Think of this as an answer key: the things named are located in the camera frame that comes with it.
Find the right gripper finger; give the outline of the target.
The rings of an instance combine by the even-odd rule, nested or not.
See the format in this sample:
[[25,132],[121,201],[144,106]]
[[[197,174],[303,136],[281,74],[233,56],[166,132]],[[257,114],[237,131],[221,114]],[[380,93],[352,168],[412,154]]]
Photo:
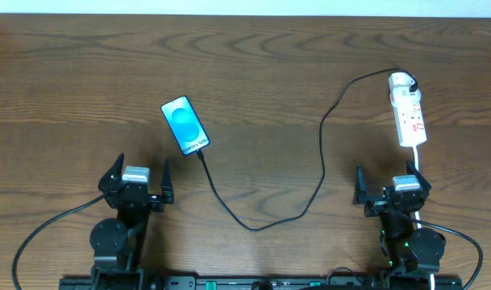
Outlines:
[[367,201],[368,188],[365,182],[364,173],[359,164],[356,165],[356,185],[353,195],[353,204],[362,205]]
[[409,175],[416,177],[423,191],[429,192],[431,190],[431,184],[422,176],[412,160],[406,161],[406,171]]

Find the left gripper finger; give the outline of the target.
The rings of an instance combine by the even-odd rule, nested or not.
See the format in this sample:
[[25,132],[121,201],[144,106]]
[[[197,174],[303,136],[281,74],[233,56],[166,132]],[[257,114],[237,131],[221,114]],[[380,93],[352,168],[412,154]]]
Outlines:
[[165,160],[162,173],[162,180],[160,183],[160,189],[162,197],[174,197],[173,183],[171,179],[170,162]]
[[109,192],[114,183],[121,180],[121,174],[123,169],[124,154],[121,153],[113,165],[102,176],[98,183],[98,189],[101,192]]

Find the blue smartphone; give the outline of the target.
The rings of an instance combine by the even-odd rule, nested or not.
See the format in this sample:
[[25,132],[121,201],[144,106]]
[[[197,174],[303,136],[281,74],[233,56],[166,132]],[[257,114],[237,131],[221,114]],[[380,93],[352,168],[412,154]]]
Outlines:
[[210,138],[187,96],[164,103],[160,111],[184,155],[210,145]]

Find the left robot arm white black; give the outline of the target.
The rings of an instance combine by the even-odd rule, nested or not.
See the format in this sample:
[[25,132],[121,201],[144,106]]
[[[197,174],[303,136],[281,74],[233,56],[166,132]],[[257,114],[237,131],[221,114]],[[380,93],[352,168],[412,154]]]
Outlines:
[[164,162],[160,192],[149,192],[150,169],[123,166],[120,154],[98,183],[115,218],[100,221],[91,231],[94,250],[92,289],[154,289],[161,279],[140,266],[148,220],[174,202],[169,161]]

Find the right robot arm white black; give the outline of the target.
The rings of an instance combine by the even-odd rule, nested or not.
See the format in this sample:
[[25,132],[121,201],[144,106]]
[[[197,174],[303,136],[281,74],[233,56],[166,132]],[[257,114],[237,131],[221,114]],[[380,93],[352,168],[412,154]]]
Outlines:
[[416,228],[411,214],[419,211],[429,196],[431,185],[416,169],[406,163],[407,173],[395,176],[393,184],[383,188],[379,195],[368,193],[361,166],[356,167],[355,205],[364,206],[364,216],[379,217],[383,234],[381,244],[389,258],[389,270],[380,274],[388,287],[391,279],[427,280],[440,269],[445,251],[445,237],[426,227]]

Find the white charger adapter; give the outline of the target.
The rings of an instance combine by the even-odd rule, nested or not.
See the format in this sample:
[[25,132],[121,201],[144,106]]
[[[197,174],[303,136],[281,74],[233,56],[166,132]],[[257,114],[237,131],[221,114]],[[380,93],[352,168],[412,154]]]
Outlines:
[[410,92],[410,87],[395,86],[391,89],[390,102],[394,108],[417,104],[421,100],[421,92],[416,89]]

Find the white power strip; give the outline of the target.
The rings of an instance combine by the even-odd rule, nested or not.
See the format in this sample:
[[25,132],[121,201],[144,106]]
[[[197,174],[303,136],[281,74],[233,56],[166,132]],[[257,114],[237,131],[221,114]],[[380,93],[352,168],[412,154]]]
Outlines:
[[[410,87],[410,92],[414,92],[417,88],[416,81],[406,72],[395,72],[389,77],[389,90],[395,86]],[[397,129],[399,144],[402,147],[417,147],[425,143],[427,134],[422,116],[422,108],[420,102],[394,108],[394,117]]]

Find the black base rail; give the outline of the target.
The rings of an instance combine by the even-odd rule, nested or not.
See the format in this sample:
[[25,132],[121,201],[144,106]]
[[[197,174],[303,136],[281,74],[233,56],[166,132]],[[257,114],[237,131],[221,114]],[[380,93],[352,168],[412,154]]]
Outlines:
[[329,279],[252,277],[218,278],[193,276],[168,276],[154,279],[139,286],[128,278],[63,278],[59,282],[60,290],[82,289],[163,289],[163,290],[296,290],[296,289],[383,289],[383,283],[371,277],[355,278],[351,275],[334,275]]

